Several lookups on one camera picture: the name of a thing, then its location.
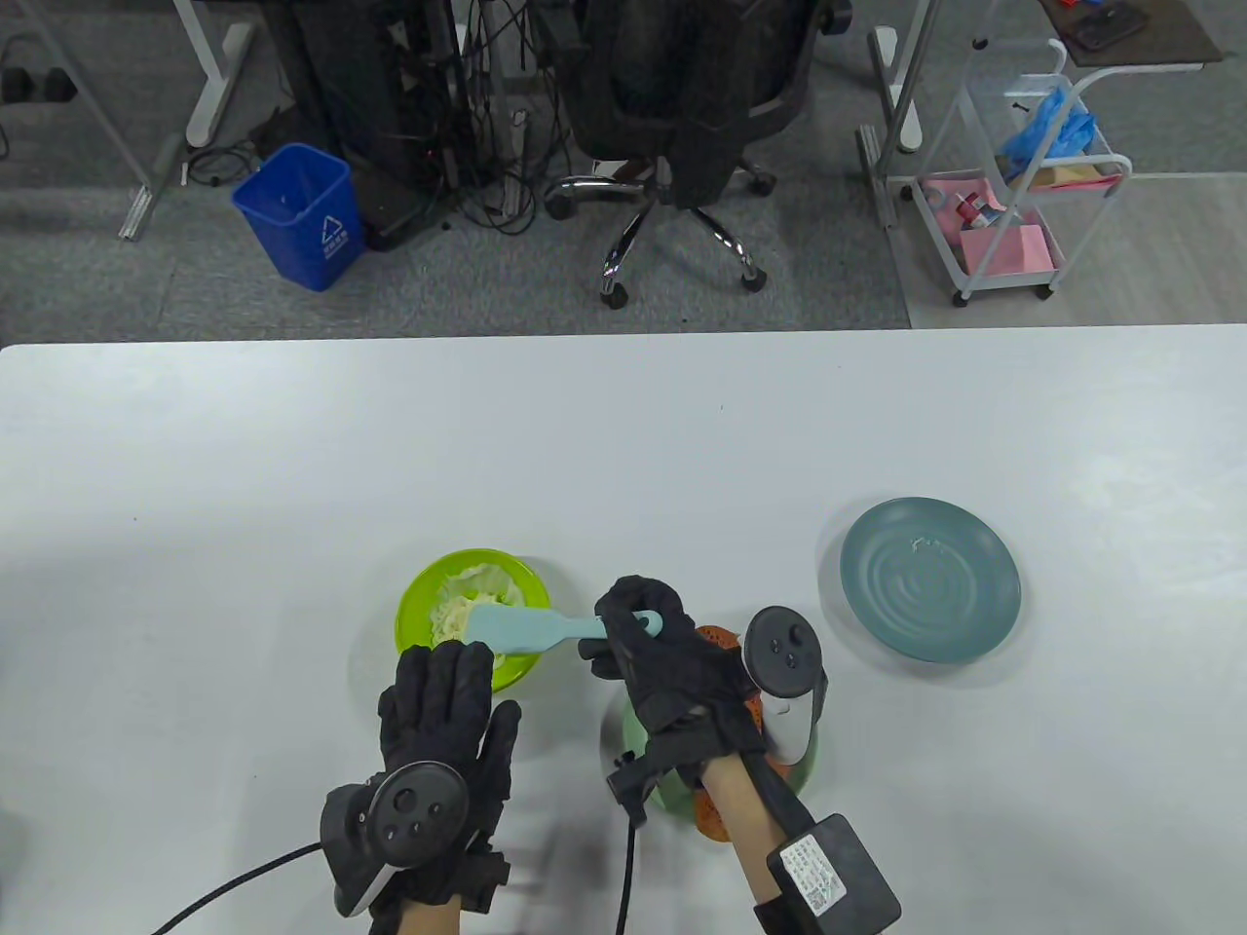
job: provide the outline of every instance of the gloved hand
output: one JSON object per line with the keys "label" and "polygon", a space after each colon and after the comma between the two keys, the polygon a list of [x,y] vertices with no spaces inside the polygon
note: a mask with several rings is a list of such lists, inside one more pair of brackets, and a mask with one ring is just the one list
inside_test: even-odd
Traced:
{"label": "gloved hand", "polygon": [[493,672],[494,654],[484,643],[445,642],[431,651],[413,646],[377,702],[387,773],[436,760],[453,767],[469,792],[459,838],[445,855],[394,875],[370,906],[379,923],[392,920],[404,899],[441,905],[456,894],[468,896],[465,881],[456,879],[465,855],[490,853],[489,838],[511,794],[511,750],[520,726],[514,701],[501,702],[490,716]]}
{"label": "gloved hand", "polygon": [[[646,610],[662,615],[657,637],[632,613]],[[696,787],[707,760],[766,750],[744,706],[758,689],[739,648],[721,650],[701,637],[670,586],[635,575],[620,578],[594,612],[606,640],[581,640],[580,657],[599,678],[624,679],[656,763],[677,768]]]}

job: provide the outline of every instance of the lime green bowl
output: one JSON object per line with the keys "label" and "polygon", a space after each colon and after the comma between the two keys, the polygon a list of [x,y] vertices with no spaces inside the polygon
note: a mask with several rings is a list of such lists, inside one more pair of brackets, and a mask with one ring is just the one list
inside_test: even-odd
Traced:
{"label": "lime green bowl", "polygon": [[[550,595],[546,593],[541,578],[527,565],[514,555],[499,552],[496,549],[465,549],[438,559],[433,565],[416,575],[398,605],[394,618],[394,643],[399,656],[413,646],[433,646],[433,621],[429,615],[438,603],[438,592],[446,578],[461,575],[478,565],[495,565],[508,575],[524,595],[526,607],[550,607]],[[500,692],[519,682],[537,664],[540,654],[508,656],[503,664],[494,669],[494,691]]]}

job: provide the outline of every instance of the blue-gray plate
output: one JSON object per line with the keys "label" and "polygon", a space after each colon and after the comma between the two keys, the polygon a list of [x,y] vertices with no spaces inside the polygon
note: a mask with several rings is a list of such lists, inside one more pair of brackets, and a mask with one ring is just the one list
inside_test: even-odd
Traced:
{"label": "blue-gray plate", "polygon": [[872,506],[840,550],[849,607],[879,642],[924,662],[969,662],[996,648],[1021,608],[1021,580],[983,520],[943,500]]}

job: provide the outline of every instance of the chair wheel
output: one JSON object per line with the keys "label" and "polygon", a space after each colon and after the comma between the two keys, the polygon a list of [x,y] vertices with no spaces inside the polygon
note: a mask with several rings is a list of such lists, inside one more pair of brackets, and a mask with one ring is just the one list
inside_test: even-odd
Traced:
{"label": "chair wheel", "polygon": [[762,292],[762,287],[767,284],[767,271],[758,269],[757,274],[752,279],[746,279],[741,277],[741,285],[744,287],[746,292]]}
{"label": "chair wheel", "polygon": [[35,92],[35,82],[30,72],[21,67],[5,69],[0,72],[0,101],[22,103]]}
{"label": "chair wheel", "polygon": [[627,304],[627,289],[616,283],[610,292],[600,293],[602,304],[619,312]]}
{"label": "chair wheel", "polygon": [[776,177],[769,172],[759,172],[756,176],[749,176],[749,192],[752,194],[766,198],[774,189]]}
{"label": "chair wheel", "polygon": [[66,103],[77,95],[74,80],[65,69],[50,69],[44,79],[44,97],[52,103]]}
{"label": "chair wheel", "polygon": [[853,25],[852,0],[834,0],[828,11],[823,15],[823,21],[818,24],[818,31],[824,36],[839,36],[849,31]]}
{"label": "chair wheel", "polygon": [[576,199],[569,198],[566,194],[547,194],[545,203],[546,214],[555,221],[566,221],[576,213]]}

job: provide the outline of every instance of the mashed potato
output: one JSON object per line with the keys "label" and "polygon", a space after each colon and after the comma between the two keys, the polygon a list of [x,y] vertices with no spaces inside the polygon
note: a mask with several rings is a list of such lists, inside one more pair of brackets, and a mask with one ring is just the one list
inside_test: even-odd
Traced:
{"label": "mashed potato", "polygon": [[[511,576],[496,565],[476,565],[446,578],[438,592],[438,603],[429,615],[433,623],[433,645],[446,640],[468,642],[468,617],[481,603],[503,603],[522,607],[524,595]],[[506,657],[495,653],[494,668]]]}

